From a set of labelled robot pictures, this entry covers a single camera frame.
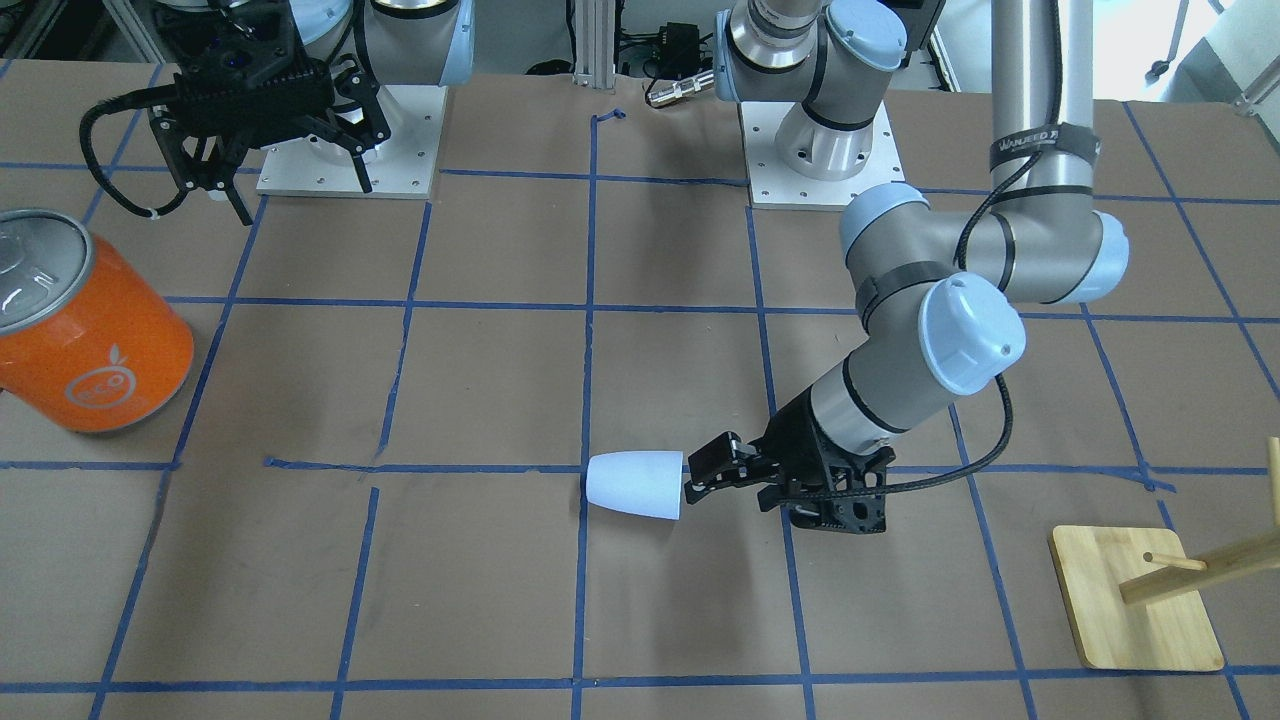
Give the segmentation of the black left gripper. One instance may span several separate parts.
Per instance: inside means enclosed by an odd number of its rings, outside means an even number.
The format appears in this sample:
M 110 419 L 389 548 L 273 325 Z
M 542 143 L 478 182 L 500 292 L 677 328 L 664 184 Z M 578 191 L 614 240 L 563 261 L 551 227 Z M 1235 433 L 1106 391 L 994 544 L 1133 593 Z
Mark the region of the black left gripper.
M 769 420 L 755 445 L 726 432 L 689 456 L 690 479 L 682 486 L 684 501 L 698 503 L 709 493 L 728 488 L 767 484 L 756 495 L 759 507 L 769 512 L 790 506 L 792 512 L 883 512 L 884 495 L 819 498 L 819 495 L 886 484 L 888 465 L 896 459 L 892 447 L 873 454 L 850 454 L 819 428 L 809 389 L 791 400 Z M 769 477 L 769 461 L 780 465 L 780 479 Z

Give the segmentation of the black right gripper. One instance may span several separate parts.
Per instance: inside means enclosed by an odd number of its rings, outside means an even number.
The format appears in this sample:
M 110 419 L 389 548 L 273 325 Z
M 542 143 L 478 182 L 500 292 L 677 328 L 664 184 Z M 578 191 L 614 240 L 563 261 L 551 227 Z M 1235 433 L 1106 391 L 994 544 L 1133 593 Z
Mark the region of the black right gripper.
M 364 155 L 390 127 L 364 56 L 311 56 L 287 1 L 157 1 L 151 17 L 179 70 L 150 124 L 182 193 L 220 191 L 248 225 L 234 183 L 248 151 L 308 136 L 346 151 L 372 191 Z

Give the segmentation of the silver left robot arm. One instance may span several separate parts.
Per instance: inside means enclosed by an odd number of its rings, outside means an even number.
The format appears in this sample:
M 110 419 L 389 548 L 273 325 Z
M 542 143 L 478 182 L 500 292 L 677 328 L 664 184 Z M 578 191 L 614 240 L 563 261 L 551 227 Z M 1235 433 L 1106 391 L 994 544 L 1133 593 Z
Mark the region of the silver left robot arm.
M 841 217 L 842 260 L 867 340 L 778 410 L 764 434 L 724 433 L 691 454 L 684 495 L 759 486 L 763 511 L 854 528 L 854 509 L 989 465 L 891 486 L 893 442 L 988 383 L 1027 345 L 1018 304 L 1083 304 L 1124 277 L 1123 224 L 1094 206 L 1093 5 L 992 5 L 993 188 L 970 214 L 936 211 L 904 182 L 858 192 Z

